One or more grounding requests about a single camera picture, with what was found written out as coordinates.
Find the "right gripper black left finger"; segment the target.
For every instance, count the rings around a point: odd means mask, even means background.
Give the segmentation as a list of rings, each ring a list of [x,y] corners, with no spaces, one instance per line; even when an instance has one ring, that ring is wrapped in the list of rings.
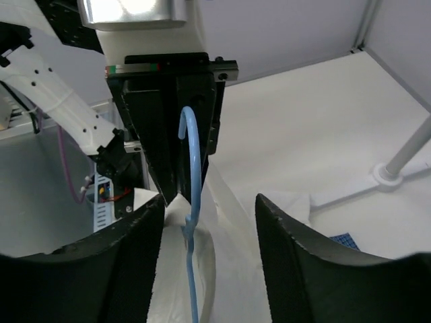
[[[2,322],[146,322],[164,227],[156,195],[51,254],[1,256]]]

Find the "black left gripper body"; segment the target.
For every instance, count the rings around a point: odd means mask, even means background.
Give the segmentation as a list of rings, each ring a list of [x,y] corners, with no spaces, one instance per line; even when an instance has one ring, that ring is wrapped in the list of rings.
[[[134,55],[105,68],[129,139],[146,153],[163,147],[171,157],[179,153],[176,135],[184,106],[195,112],[204,154],[216,152],[224,90],[238,74],[237,61],[211,60],[206,52]]]

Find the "white shirt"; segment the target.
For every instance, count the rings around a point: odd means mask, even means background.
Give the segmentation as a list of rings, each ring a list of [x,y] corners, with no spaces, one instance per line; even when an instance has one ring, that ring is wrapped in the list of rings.
[[[200,322],[274,322],[255,218],[210,163],[194,232],[192,265]],[[146,322],[192,322],[183,236],[191,205],[163,207],[162,240]]]

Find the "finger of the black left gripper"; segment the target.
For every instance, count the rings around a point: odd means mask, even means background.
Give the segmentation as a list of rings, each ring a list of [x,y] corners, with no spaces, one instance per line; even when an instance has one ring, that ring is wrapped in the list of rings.
[[[124,82],[122,97],[148,165],[150,175],[168,205],[176,196],[176,180],[170,153],[171,95],[159,84],[139,80]]]

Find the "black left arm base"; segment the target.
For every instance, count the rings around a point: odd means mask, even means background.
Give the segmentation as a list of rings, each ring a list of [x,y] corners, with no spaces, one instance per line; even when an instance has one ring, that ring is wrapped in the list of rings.
[[[112,182],[110,192],[103,193],[98,200],[112,203],[113,219],[119,220],[133,213],[133,191],[144,187],[143,168],[139,153],[126,152],[125,132],[114,129],[112,133],[112,140],[106,147],[97,148],[97,154],[92,160],[96,162],[97,173]]]

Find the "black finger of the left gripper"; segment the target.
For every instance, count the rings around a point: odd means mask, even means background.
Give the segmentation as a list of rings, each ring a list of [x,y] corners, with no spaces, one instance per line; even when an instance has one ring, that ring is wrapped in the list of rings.
[[[207,156],[214,151],[216,83],[211,74],[178,78],[176,99],[179,125],[176,130],[178,191],[189,201],[200,193]]]

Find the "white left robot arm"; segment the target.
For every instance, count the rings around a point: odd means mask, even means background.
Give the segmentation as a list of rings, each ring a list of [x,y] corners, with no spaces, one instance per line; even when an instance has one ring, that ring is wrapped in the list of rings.
[[[31,31],[61,44],[102,54],[104,77],[122,118],[122,131],[89,105],[43,57]],[[2,1],[1,82],[18,90],[63,127],[115,183],[138,185],[139,142],[166,203],[191,195],[192,160],[183,143],[196,118],[198,175],[216,152],[226,83],[238,63],[210,59],[198,1]]]

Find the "light blue hanger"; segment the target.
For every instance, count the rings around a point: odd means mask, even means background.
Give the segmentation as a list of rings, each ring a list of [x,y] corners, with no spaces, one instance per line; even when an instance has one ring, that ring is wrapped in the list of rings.
[[[195,113],[190,106],[184,106],[181,110],[178,126],[178,138],[183,140],[186,135],[188,136],[189,142],[191,212],[188,217],[185,218],[185,225],[183,226],[182,231],[187,243],[186,268],[191,301],[191,322],[198,323],[199,310],[193,269],[193,253],[195,249],[194,232],[199,222],[201,210],[201,152],[197,120]]]

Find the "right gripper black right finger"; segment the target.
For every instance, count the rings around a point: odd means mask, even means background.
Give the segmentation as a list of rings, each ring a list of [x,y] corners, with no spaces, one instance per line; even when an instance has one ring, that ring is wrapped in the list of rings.
[[[429,322],[430,255],[388,259],[349,248],[255,199],[274,322]]]

